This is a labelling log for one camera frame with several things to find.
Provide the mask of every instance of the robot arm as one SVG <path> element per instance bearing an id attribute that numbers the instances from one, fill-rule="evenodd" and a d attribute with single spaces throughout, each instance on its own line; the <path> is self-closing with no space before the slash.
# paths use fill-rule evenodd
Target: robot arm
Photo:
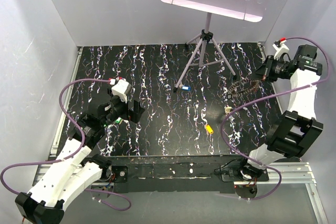
<path id="1" fill-rule="evenodd" d="M 121 79 L 107 94 L 92 99 L 88 110 L 77 121 L 85 133 L 85 144 L 81 150 L 74 157 L 63 160 L 81 144 L 81 134 L 74 129 L 57 157 L 63 161 L 52 164 L 28 193 L 20 193 L 16 197 L 15 203 L 24 218 L 36 224 L 58 224 L 64 211 L 79 194 L 96 180 L 111 176 L 111 161 L 100 155 L 90 158 L 75 176 L 72 174 L 105 135 L 104 128 L 108 124 L 117 118 L 139 122 L 144 109 L 138 101 L 134 101 L 133 110 L 128 109 L 127 94 L 130 90 L 131 85 Z"/>
<path id="2" fill-rule="evenodd" d="M 253 78 L 271 82 L 290 79 L 292 89 L 318 81 L 322 64 L 315 62 L 317 48 L 299 46 L 294 59 L 285 61 L 283 56 L 288 53 L 285 42 L 285 39 L 275 42 L 275 56 L 268 56 Z M 323 130 L 314 112 L 316 89 L 312 85 L 291 93 L 288 110 L 268 131 L 265 144 L 251 151 L 249 157 L 269 165 L 281 158 L 301 157 L 309 149 Z M 260 177 L 264 170 L 263 166 L 245 159 L 240 171 L 246 179 Z"/>

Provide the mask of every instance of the white wall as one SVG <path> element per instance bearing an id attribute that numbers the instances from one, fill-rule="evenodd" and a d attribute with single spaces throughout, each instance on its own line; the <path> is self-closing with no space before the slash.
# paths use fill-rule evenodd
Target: white wall
<path id="1" fill-rule="evenodd" d="M 48 157 L 60 117 L 58 94 L 77 48 L 51 0 L 0 0 L 0 170 Z M 5 174 L 28 191 L 37 167 Z M 1 223 L 21 223 L 15 195 L 0 185 Z"/>
<path id="2" fill-rule="evenodd" d="M 271 44 L 285 36 L 309 37 L 319 43 L 329 54 L 333 65 L 336 64 L 336 0 L 288 0 L 281 15 L 276 22 L 267 42 L 266 52 L 274 54 Z M 299 45 L 304 41 L 288 42 L 291 54 L 295 54 Z M 321 53 L 318 54 L 318 62 L 323 63 L 323 71 L 326 73 L 326 64 Z M 336 190 L 334 190 L 334 168 L 336 167 L 336 76 L 333 74 L 328 83 L 318 86 L 315 101 L 315 112 L 318 121 L 324 124 L 320 137 L 315 141 L 311 149 L 303 157 L 309 161 L 318 183 L 318 192 L 330 223 L 336 223 L 334 202 Z M 277 81 L 277 92 L 290 89 L 289 81 Z M 280 97 L 282 108 L 288 107 L 289 96 Z"/>
<path id="3" fill-rule="evenodd" d="M 185 43 L 206 14 L 160 0 L 52 0 L 77 46 Z M 265 41 L 286 0 L 270 0 L 259 23 L 213 15 L 217 41 Z"/>

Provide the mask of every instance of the metal frame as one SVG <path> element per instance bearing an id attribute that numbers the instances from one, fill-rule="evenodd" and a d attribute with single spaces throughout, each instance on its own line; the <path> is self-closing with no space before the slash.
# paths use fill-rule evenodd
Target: metal frame
<path id="1" fill-rule="evenodd" d="M 264 48 L 263 48 L 262 44 L 258 43 L 258 46 L 259 46 L 261 55 L 265 59 L 265 52 L 264 52 Z M 79 51 L 78 51 L 78 56 L 77 56 L 75 67 L 73 69 L 73 73 L 72 73 L 72 76 L 71 76 L 71 81 L 75 80 L 75 78 L 76 78 L 76 74 L 77 74 L 78 66 L 79 66 L 79 61 L 80 61 L 80 58 L 81 58 L 81 55 L 82 55 L 82 50 L 83 50 L 83 48 L 80 48 Z M 64 104 L 65 108 L 67 108 L 68 105 L 69 105 L 71 93 L 72 93 L 72 88 L 70 87 L 68 89 L 68 92 L 67 92 L 66 97 L 65 97 L 65 104 Z M 278 100 L 278 104 L 279 104 L 279 107 L 280 107 L 280 111 L 282 112 L 282 108 L 280 106 L 279 100 Z M 59 145 L 59 139 L 60 139 L 60 136 L 61 136 L 64 121 L 65 121 L 65 115 L 62 114 L 62 116 L 60 118 L 60 121 L 58 123 L 57 131 L 56 131 L 55 138 L 54 138 L 54 141 L 53 141 L 53 146 L 52 146 L 51 151 L 50 151 L 50 157 L 56 157 L 56 151 L 57 151 L 57 148 L 58 148 L 58 145 Z M 135 157 L 118 157 L 118 156 L 113 157 L 113 159 L 115 161 L 118 161 L 118 163 L 123 162 L 124 159 L 129 160 L 129 159 L 134 159 L 134 158 Z M 171 156 L 161 157 L 161 158 L 164 158 L 164 159 L 169 158 L 170 159 Z M 311 167 L 310 167 L 309 163 L 304 163 L 304 162 L 272 163 L 270 166 L 281 171 L 282 183 L 283 184 L 305 184 L 308 195 L 309 195 L 309 198 L 310 198 L 310 201 L 311 201 L 311 204 L 312 204 L 314 214 L 315 214 L 316 219 L 317 219 L 317 222 L 322 223 L 322 224 L 328 223 L 326 214 L 324 212 L 324 209 L 323 209 L 323 206 L 322 206 L 322 203 L 321 203 L 321 200 L 319 198 L 319 194 L 318 194 L 318 191 L 317 191 L 317 188 L 316 188 L 316 180 L 315 180 L 315 177 L 313 175 L 313 172 L 311 170 Z M 34 184 L 36 184 L 43 177 L 43 175 L 49 169 L 49 167 L 50 167 L 50 165 L 40 165 L 38 167 L 37 172 L 36 172 L 36 176 L 35 176 L 35 179 L 34 179 Z M 79 172 L 80 169 L 81 169 L 81 166 L 78 166 L 78 168 L 75 170 L 74 174 Z M 268 172 L 268 176 L 269 176 L 269 181 L 258 182 L 258 184 L 276 184 L 279 181 L 279 176 L 278 176 L 277 173 L 275 173 L 273 170 L 269 170 L 269 169 L 267 170 L 267 172 Z M 235 185 L 242 185 L 242 184 L 244 184 L 244 182 L 234 182 L 234 184 Z M 101 187 L 101 186 L 104 186 L 104 185 L 106 185 L 106 183 L 104 183 L 104 182 L 95 182 L 95 183 L 92 184 L 93 187 Z"/>
<path id="2" fill-rule="evenodd" d="M 78 67 L 79 67 L 79 62 L 80 62 L 80 59 L 82 57 L 82 53 L 83 53 L 83 47 L 80 47 L 79 50 L 78 50 L 75 66 L 73 67 L 70 82 L 74 81 L 75 78 L 76 78 Z M 67 94 L 66 94 L 65 99 L 64 99 L 64 108 L 66 110 L 69 107 L 70 98 L 71 98 L 73 88 L 74 88 L 73 86 L 70 86 L 68 88 Z M 59 119 L 58 125 L 57 125 L 57 129 L 56 129 L 55 137 L 54 137 L 54 140 L 53 140 L 53 145 L 51 146 L 49 157 L 56 157 L 57 149 L 58 149 L 58 145 L 59 145 L 59 140 L 61 138 L 65 118 L 66 118 L 65 114 L 62 113 L 61 117 Z"/>

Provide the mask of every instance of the purple cable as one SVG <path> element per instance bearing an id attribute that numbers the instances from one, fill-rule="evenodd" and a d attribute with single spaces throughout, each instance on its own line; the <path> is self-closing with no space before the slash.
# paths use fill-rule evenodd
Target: purple cable
<path id="1" fill-rule="evenodd" d="M 85 189 L 85 191 L 91 191 L 91 192 L 94 192 L 94 193 L 104 193 L 104 194 L 116 195 L 118 197 L 121 197 L 121 198 L 127 200 L 128 203 L 129 203 L 128 207 L 126 207 L 126 208 L 119 208 L 119 207 L 115 207 L 115 206 L 111 205 L 110 203 L 108 203 L 105 200 L 94 198 L 97 201 L 101 201 L 103 204 L 105 204 L 105 205 L 109 206 L 110 208 L 113 208 L 114 210 L 117 210 L 117 211 L 126 211 L 126 210 L 130 209 L 131 206 L 132 206 L 132 202 L 131 202 L 130 198 L 127 197 L 127 196 L 125 196 L 125 195 L 122 195 L 122 194 L 116 194 L 116 193 L 113 193 L 111 191 L 103 191 L 103 190 L 95 190 L 95 189 Z"/>
<path id="2" fill-rule="evenodd" d="M 75 121 L 75 119 L 73 119 L 71 117 L 71 115 L 67 112 L 67 110 L 64 108 L 64 105 L 62 103 L 62 96 L 64 94 L 64 92 L 71 86 L 71 85 L 74 85 L 75 83 L 78 83 L 78 82 L 82 82 L 82 81 L 93 81 L 93 82 L 104 82 L 104 83 L 110 83 L 109 80 L 98 80 L 98 79 L 89 79 L 89 78 L 85 78 L 85 79 L 79 79 L 79 80 L 75 80 L 75 81 L 72 81 L 70 82 L 69 84 L 67 84 L 61 91 L 61 93 L 59 94 L 59 98 L 58 98 L 58 102 L 59 102 L 59 105 L 62 109 L 62 111 L 64 112 L 64 114 L 66 115 L 66 117 L 75 125 L 75 127 L 80 131 L 80 134 L 81 134 L 81 143 L 80 143 L 80 146 L 78 147 L 78 149 L 70 154 L 69 156 L 65 157 L 64 159 L 69 159 L 73 156 L 75 156 L 79 151 L 80 149 L 82 149 L 84 143 L 85 143 L 85 134 L 82 130 L 82 128 L 78 125 L 78 123 Z M 4 174 L 7 170 L 11 169 L 11 168 L 14 168 L 14 167 L 19 167 L 19 166 L 30 166 L 30 165 L 48 165 L 48 164 L 54 164 L 54 163 L 59 163 L 59 162 L 62 162 L 62 160 L 58 159 L 58 160 L 54 160 L 54 161 L 43 161 L 43 162 L 32 162 L 32 163 L 19 163 L 19 164 L 14 164 L 14 165 L 9 165 L 7 166 L 6 168 L 4 168 L 0 174 L 0 181 L 1 183 L 3 184 L 3 186 L 8 190 L 10 191 L 11 193 L 13 194 L 19 194 L 18 191 L 15 191 L 13 189 L 11 189 L 7 184 L 6 182 L 4 181 Z M 124 195 L 120 195 L 120 194 L 116 194 L 116 193 L 112 193 L 110 191 L 103 191 L 103 190 L 94 190 L 94 189 L 86 189 L 85 191 L 94 191 L 94 192 L 97 192 L 97 193 L 105 193 L 105 194 L 112 194 L 112 195 L 116 195 L 118 197 L 121 197 L 121 198 L 124 198 L 126 199 L 128 202 L 129 202 L 129 206 L 126 207 L 126 208 L 118 208 L 118 207 L 115 207 L 111 204 L 109 204 L 107 201 L 105 200 L 102 200 L 101 202 L 115 210 L 118 210 L 118 211 L 126 211 L 128 209 L 131 208 L 132 206 L 132 203 L 131 203 L 131 200 L 124 196 Z"/>
<path id="3" fill-rule="evenodd" d="M 254 158 L 251 158 L 249 157 L 248 155 L 240 152 L 238 149 L 234 148 L 233 146 L 231 146 L 229 140 L 227 139 L 227 136 L 225 135 L 225 132 L 224 132 L 224 123 L 226 122 L 226 120 L 234 113 L 236 113 L 237 111 L 241 110 L 242 108 L 245 108 L 249 105 L 252 105 L 254 103 L 257 103 L 257 102 L 261 102 L 263 100 L 267 100 L 267 99 L 270 99 L 270 98 L 275 98 L 275 97 L 279 97 L 281 95 L 284 95 L 284 94 L 290 94 L 292 92 L 295 92 L 295 91 L 299 91 L 299 90 L 302 90 L 302 89 L 306 89 L 306 88 L 309 88 L 311 87 L 311 85 L 316 85 L 316 84 L 320 84 L 322 82 L 325 82 L 325 81 L 328 81 L 329 78 L 330 78 L 330 74 L 331 74 L 331 71 L 330 71 L 330 68 L 331 68 L 331 63 L 330 63 L 330 59 L 329 59 L 329 56 L 327 55 L 327 53 L 314 41 L 312 41 L 311 39 L 307 39 L 307 38 L 303 38 L 303 37 L 292 37 L 292 38 L 288 38 L 287 40 L 291 40 L 291 39 L 303 39 L 303 40 L 306 40 L 306 41 L 309 41 L 310 43 L 314 44 L 316 47 L 318 47 L 321 52 L 323 53 L 324 57 L 325 57 L 325 60 L 327 62 L 327 76 L 322 79 L 322 80 L 319 80 L 319 81 L 316 81 L 316 82 L 313 82 L 312 84 L 309 84 L 309 85 L 305 85 L 305 86 L 302 86 L 302 87 L 299 87 L 299 88 L 296 88 L 296 89 L 291 89 L 291 90 L 288 90 L 288 91 L 285 91 L 285 92 L 281 92 L 279 94 L 272 94 L 272 95 L 269 95 L 267 97 L 263 97 L 263 98 L 259 98 L 259 99 L 256 99 L 256 100 L 253 100 L 251 102 L 248 102 L 248 103 L 245 103 L 243 104 L 242 106 L 239 106 L 238 108 L 234 109 L 233 111 L 231 111 L 226 117 L 224 117 L 223 121 L 222 121 L 222 124 L 220 125 L 220 134 L 222 135 L 222 138 L 224 140 L 224 142 L 227 144 L 227 146 L 229 146 L 229 148 L 234 151 L 235 153 L 238 153 L 240 156 L 244 157 L 244 158 L 247 158 L 259 165 L 262 165 L 264 166 L 261 162 L 255 160 Z M 262 195 L 262 196 L 259 196 L 259 197 L 256 197 L 256 198 L 250 198 L 250 200 L 255 200 L 255 199 L 263 199 L 269 195 L 271 195 L 272 193 L 274 193 L 274 191 L 276 189 L 278 189 L 278 187 L 280 186 L 281 184 L 281 181 L 282 181 L 282 176 L 281 176 L 281 172 L 273 167 L 270 167 L 270 166 L 264 166 L 266 167 L 267 169 L 271 169 L 271 170 L 274 170 L 276 173 L 279 174 L 279 182 L 278 184 L 268 193 L 266 193 L 265 195 Z"/>
<path id="4" fill-rule="evenodd" d="M 81 137 L 82 137 L 82 140 L 81 140 L 81 144 L 79 146 L 79 148 L 72 154 L 70 154 L 69 156 L 65 157 L 64 159 L 68 159 L 68 158 L 71 158 L 73 156 L 75 156 L 79 151 L 80 149 L 83 147 L 84 143 L 85 143 L 85 135 L 84 135 L 84 132 L 83 130 L 81 129 L 81 127 L 76 123 L 75 119 L 73 119 L 71 117 L 71 115 L 67 112 L 67 110 L 64 108 L 64 105 L 62 103 L 62 96 L 64 94 L 64 92 L 71 86 L 71 85 L 74 85 L 75 83 L 78 83 L 78 82 L 82 82 L 82 81 L 97 81 L 97 82 L 104 82 L 104 83 L 110 83 L 110 81 L 108 80 L 97 80 L 97 79 L 79 79 L 79 80 L 75 80 L 75 81 L 72 81 L 71 83 L 67 84 L 61 91 L 61 93 L 59 94 L 59 105 L 62 109 L 62 111 L 64 112 L 64 114 L 67 116 L 67 118 L 75 125 L 76 128 L 79 129 L 80 131 L 80 134 L 81 134 Z M 58 159 L 58 160 L 53 160 L 53 161 L 42 161 L 42 162 L 32 162 L 32 163 L 18 163 L 18 164 L 13 164 L 13 165 L 9 165 L 7 166 L 6 168 L 4 168 L 0 174 L 0 181 L 1 183 L 3 184 L 3 186 L 8 190 L 10 191 L 11 193 L 13 194 L 19 194 L 18 191 L 15 191 L 13 189 L 11 189 L 7 184 L 6 182 L 4 181 L 4 174 L 7 170 L 11 169 L 11 168 L 14 168 L 14 167 L 20 167 L 20 166 L 30 166 L 30 165 L 51 165 L 51 164 L 54 164 L 54 163 L 59 163 L 59 162 L 62 162 L 62 160 Z"/>

